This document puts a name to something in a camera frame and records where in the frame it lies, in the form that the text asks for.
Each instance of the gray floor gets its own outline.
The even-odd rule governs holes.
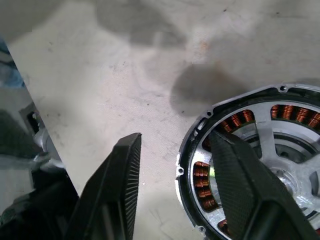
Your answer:
[[[26,88],[0,88],[0,110],[6,110],[25,130],[26,125],[19,111],[32,103]],[[0,169],[0,215],[13,200],[32,190],[31,176],[27,169]]]

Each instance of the textured black surface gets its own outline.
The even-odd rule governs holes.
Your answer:
[[[232,145],[222,138],[210,136],[214,173],[228,227],[233,239],[237,240],[242,239],[246,231],[246,222],[252,215],[256,197]]]
[[[235,135],[209,135],[215,178],[233,240],[319,239],[282,182]]]
[[[86,183],[65,240],[132,240],[141,134],[121,138]]]
[[[128,239],[133,239],[134,226],[136,218],[137,200],[138,200],[138,186],[139,186],[139,170],[140,170],[140,148],[141,138],[134,142],[129,154],[129,166],[127,174],[127,182],[124,194],[124,210],[126,217],[126,225],[128,232]]]

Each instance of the metal spoke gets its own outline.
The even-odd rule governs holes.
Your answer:
[[[304,195],[294,196],[294,200],[299,208],[308,208],[313,211],[320,211],[320,198],[313,196],[311,192],[304,192]]]
[[[303,171],[303,175],[308,177],[320,170],[320,154],[313,156],[311,159],[299,164],[300,171]]]
[[[274,132],[272,129],[272,120],[270,115],[271,105],[267,107],[255,106],[251,108],[254,114],[255,126],[259,135],[262,157],[261,161],[266,163],[269,160],[276,159],[276,146]]]

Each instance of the stain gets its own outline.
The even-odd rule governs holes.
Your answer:
[[[205,52],[209,49],[209,44],[206,41],[200,42],[200,49],[201,51]]]
[[[220,60],[214,64],[191,64],[171,90],[172,109],[184,117],[198,116],[215,103],[243,94],[246,88],[227,69]]]
[[[268,65],[273,64],[273,62],[270,59],[266,59],[265,63],[268,64]]]

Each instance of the copper winding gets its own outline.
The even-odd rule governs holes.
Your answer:
[[[217,206],[217,203],[213,197],[208,197],[202,201],[202,206],[205,210],[209,211]]]
[[[301,107],[300,110],[298,111],[295,120],[302,123],[303,120],[305,120],[306,116],[308,115],[309,110],[306,108]]]
[[[237,114],[232,115],[231,120],[236,127],[239,127],[241,125],[241,121]]]
[[[283,114],[282,114],[282,118],[284,119],[290,119],[291,117],[291,114],[294,110],[294,106],[292,105],[285,105],[284,108],[283,108]]]
[[[201,188],[197,193],[199,198],[206,198],[212,196],[211,190],[209,188]]]
[[[271,117],[273,119],[275,119],[278,115],[278,111],[279,111],[279,105],[274,105],[272,108],[271,108]]]
[[[308,125],[312,128],[315,128],[319,122],[320,122],[320,113],[317,112],[315,115],[313,115]]]
[[[227,234],[228,236],[230,236],[230,232],[229,232],[229,228],[228,228],[228,223],[227,220],[224,219],[221,222],[218,223],[218,228],[224,232],[225,234]]]
[[[195,162],[194,165],[200,166],[200,167],[207,167],[207,168],[210,166],[209,164],[204,163],[204,162],[202,162],[202,161],[197,161],[197,162]]]
[[[194,170],[194,174],[196,177],[207,177],[209,175],[208,168],[198,167]]]
[[[232,131],[231,127],[229,126],[229,124],[226,121],[223,121],[220,124],[228,133],[230,133]]]
[[[204,188],[209,186],[209,181],[208,179],[196,178],[194,181],[194,186],[196,186],[197,188]]]
[[[218,227],[222,229],[226,224],[228,224],[227,219],[222,220],[221,222],[218,223]]]
[[[246,110],[242,111],[242,114],[243,114],[246,122],[251,122],[254,120],[254,115],[253,115],[252,111],[246,109]]]

